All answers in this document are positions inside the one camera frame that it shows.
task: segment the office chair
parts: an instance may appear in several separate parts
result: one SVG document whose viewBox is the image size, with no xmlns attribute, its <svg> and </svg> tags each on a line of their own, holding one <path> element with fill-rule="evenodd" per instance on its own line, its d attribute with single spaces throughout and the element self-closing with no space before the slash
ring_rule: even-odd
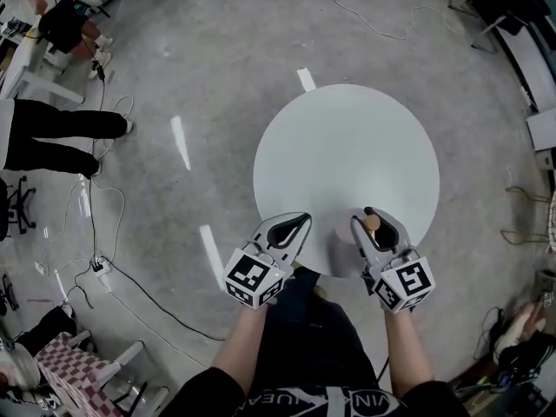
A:
<svg viewBox="0 0 556 417">
<path fill-rule="evenodd" d="M 24 222 L 28 228 L 36 227 L 34 222 L 29 222 L 25 214 L 25 201 L 27 201 L 30 193 L 36 192 L 36 189 L 27 189 L 27 191 L 22 194 L 22 182 L 26 181 L 27 176 L 20 177 L 17 183 L 17 189 L 8 196 L 8 189 L 12 186 L 6 185 L 6 182 L 0 179 L 0 202 L 3 204 L 0 206 L 0 241 L 3 241 L 6 236 L 9 236 L 8 228 L 10 224 L 17 224 L 19 233 L 22 235 L 27 233 L 27 229 L 23 227 L 22 222 Z M 16 197 L 16 202 L 12 205 L 11 199 L 14 196 Z"/>
<path fill-rule="evenodd" d="M 546 16 L 551 13 L 544 0 L 463 0 L 463 3 L 466 1 L 473 5 L 478 15 L 454 6 L 453 0 L 449 0 L 448 8 L 472 17 L 479 16 L 482 18 L 488 26 L 479 33 L 479 36 L 485 36 L 497 27 L 516 36 L 523 26 L 527 26 L 529 23 L 535 23 L 539 28 L 543 27 L 544 24 L 548 23 Z M 556 36 L 553 38 L 549 36 L 546 40 L 549 44 L 556 45 Z M 493 41 L 489 39 L 489 42 L 492 46 L 490 50 L 478 45 L 475 41 L 471 46 L 490 54 L 498 52 Z"/>
</svg>

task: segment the concrete floor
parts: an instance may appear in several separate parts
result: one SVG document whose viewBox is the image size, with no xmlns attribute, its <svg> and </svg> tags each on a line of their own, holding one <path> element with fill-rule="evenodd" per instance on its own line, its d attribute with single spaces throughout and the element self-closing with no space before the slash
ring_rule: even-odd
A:
<svg viewBox="0 0 556 417">
<path fill-rule="evenodd" d="M 523 218 L 543 229 L 541 207 L 534 210 L 504 192 L 511 184 L 547 192 L 534 166 L 524 99 L 506 57 L 471 49 L 468 32 L 480 26 L 466 30 L 446 8 L 447 0 L 342 2 L 377 29 L 398 36 L 405 34 L 411 9 L 427 5 L 447 11 L 457 34 L 440 13 L 418 10 L 406 41 L 386 38 L 333 0 L 116 0 L 109 5 L 112 18 L 103 19 L 102 27 L 116 41 L 103 107 L 111 109 L 125 95 L 136 101 L 131 116 L 136 130 L 117 141 L 97 180 L 125 194 L 116 264 L 189 325 L 225 336 L 238 306 L 218 291 L 199 227 L 210 225 L 224 262 L 255 229 L 260 220 L 252 189 L 256 148 L 273 116 L 302 93 L 298 69 L 308 67 L 317 86 L 355 83 L 378 89 L 415 114 L 438 156 L 440 201 L 420 245 L 437 289 L 414 318 L 434 372 L 448 380 L 472 364 L 485 312 L 526 297 L 533 271 L 546 264 L 541 246 L 512 247 L 498 234 Z M 96 81 L 85 88 L 86 74 L 84 66 L 72 67 L 61 81 L 86 91 L 79 109 L 97 109 L 102 87 Z M 118 109 L 125 112 L 127 106 Z M 174 116 L 185 128 L 190 171 L 175 147 Z M 82 139 L 62 142 L 89 146 Z M 37 188 L 31 214 L 38 228 L 0 247 L 0 261 L 22 306 L 6 317 L 14 334 L 32 327 L 50 307 L 29 299 L 63 298 L 56 277 L 38 274 L 34 260 L 62 229 L 76 180 L 45 170 L 28 176 Z M 3 171 L 4 177 L 13 181 L 17 175 Z M 92 254 L 90 219 L 80 213 L 81 190 L 78 185 L 69 199 L 65 234 L 45 252 L 51 272 Z M 97 246 L 109 255 L 122 200 L 113 190 L 95 188 L 92 198 Z M 60 273 L 66 292 L 86 268 L 79 261 Z M 129 372 L 170 387 L 172 394 L 200 371 L 107 294 L 93 274 L 78 280 L 94 309 L 77 290 L 69 301 L 102 356 L 145 341 L 147 350 Z M 181 327 L 122 275 L 111 272 L 107 283 L 173 346 L 203 365 L 211 362 L 217 342 Z M 377 300 L 369 299 L 358 280 L 322 278 L 321 285 L 346 309 L 380 369 L 387 351 Z"/>
</svg>

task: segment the white round table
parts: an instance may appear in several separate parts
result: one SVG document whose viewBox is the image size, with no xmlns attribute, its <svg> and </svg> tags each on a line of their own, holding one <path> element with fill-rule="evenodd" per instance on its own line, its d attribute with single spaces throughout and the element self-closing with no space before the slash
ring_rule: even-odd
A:
<svg viewBox="0 0 556 417">
<path fill-rule="evenodd" d="M 417 245 L 434 218 L 439 186 L 436 154 L 419 121 L 392 97 L 357 85 L 314 89 L 289 103 L 262 136 L 253 170 L 261 218 L 311 214 L 296 260 L 342 277 L 361 276 L 363 267 L 331 263 L 335 228 L 350 212 L 385 210 Z"/>
</svg>

